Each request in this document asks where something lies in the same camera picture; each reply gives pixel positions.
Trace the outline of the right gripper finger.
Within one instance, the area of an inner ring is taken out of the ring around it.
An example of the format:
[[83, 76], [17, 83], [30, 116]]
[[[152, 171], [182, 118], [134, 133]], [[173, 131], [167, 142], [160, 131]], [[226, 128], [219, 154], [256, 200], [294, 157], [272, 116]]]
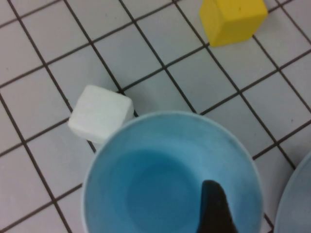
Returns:
[[226, 194], [212, 180], [202, 183], [199, 233], [236, 233]]

